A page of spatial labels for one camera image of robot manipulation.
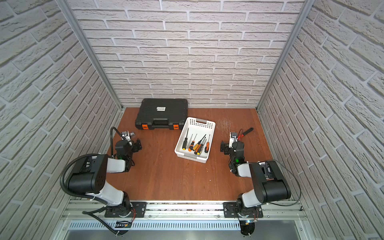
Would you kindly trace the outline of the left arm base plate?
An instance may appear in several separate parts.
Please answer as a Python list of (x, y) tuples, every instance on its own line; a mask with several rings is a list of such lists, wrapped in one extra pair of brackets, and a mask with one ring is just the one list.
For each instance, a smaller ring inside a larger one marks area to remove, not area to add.
[(118, 206), (107, 207), (106, 218), (143, 218), (146, 212), (147, 202), (130, 202), (127, 206), (122, 203)]

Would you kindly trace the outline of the orange grey handle screwdriver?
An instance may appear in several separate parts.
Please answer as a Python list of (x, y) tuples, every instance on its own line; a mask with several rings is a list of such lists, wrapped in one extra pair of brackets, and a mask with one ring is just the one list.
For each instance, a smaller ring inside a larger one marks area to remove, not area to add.
[(195, 155), (200, 155), (201, 154), (201, 151), (202, 151), (202, 147), (205, 143), (205, 140), (206, 140), (206, 137), (205, 139), (201, 142), (200, 146), (198, 147), (198, 149), (195, 151)]

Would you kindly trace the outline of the orange black handle screwdriver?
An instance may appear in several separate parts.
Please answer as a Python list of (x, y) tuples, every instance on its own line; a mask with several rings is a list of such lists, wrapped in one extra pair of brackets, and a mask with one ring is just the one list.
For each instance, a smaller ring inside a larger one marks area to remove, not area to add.
[(190, 144), (190, 146), (189, 146), (189, 148), (188, 148), (188, 151), (189, 151), (189, 152), (191, 152), (191, 151), (193, 150), (193, 147), (194, 147), (194, 144), (195, 144), (196, 136), (197, 136), (197, 135), (195, 135), (194, 139), (191, 141), (191, 144)]

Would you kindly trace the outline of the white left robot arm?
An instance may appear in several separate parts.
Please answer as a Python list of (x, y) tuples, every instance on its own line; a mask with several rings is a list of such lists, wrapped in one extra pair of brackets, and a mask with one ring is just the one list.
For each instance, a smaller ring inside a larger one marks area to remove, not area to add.
[(113, 187), (107, 174), (127, 173), (135, 165), (133, 153), (142, 149), (141, 141), (121, 140), (116, 143), (116, 158), (107, 154), (85, 154), (71, 161), (62, 171), (62, 190), (73, 197), (96, 200), (105, 206), (107, 218), (136, 217), (136, 210), (126, 192)]

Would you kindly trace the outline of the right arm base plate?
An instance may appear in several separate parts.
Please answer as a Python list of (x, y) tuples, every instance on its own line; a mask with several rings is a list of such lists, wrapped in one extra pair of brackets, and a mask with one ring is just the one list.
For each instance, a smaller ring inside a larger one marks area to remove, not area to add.
[(225, 218), (263, 218), (264, 214), (261, 206), (246, 208), (237, 202), (223, 203)]

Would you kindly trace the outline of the black yellow handle screwdriver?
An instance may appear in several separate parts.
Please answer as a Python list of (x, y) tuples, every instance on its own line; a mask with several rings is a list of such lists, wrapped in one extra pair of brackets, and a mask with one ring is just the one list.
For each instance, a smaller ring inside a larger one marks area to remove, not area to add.
[(198, 147), (200, 146), (201, 142), (205, 139), (205, 137), (206, 137), (206, 135), (204, 135), (202, 137), (202, 139), (193, 147), (194, 152), (198, 149)]

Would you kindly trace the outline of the black green handle screwdriver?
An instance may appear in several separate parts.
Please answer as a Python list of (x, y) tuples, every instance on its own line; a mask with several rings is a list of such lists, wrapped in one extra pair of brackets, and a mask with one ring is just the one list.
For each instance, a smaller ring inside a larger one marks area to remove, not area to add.
[(210, 149), (210, 137), (211, 137), (211, 135), (209, 135), (208, 141), (207, 141), (207, 143), (206, 143), (206, 146), (205, 146), (205, 153), (208, 153), (208, 152), (209, 152), (209, 149)]

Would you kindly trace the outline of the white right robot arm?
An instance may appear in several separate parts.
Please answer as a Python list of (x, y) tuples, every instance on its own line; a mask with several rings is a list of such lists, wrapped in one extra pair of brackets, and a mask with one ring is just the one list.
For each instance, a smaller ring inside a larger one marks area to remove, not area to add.
[(235, 176), (252, 179), (253, 189), (240, 194), (235, 207), (239, 216), (247, 217), (263, 204), (289, 199), (291, 189), (276, 161), (247, 162), (244, 148), (243, 142), (221, 142), (220, 151), (230, 156), (229, 168)]

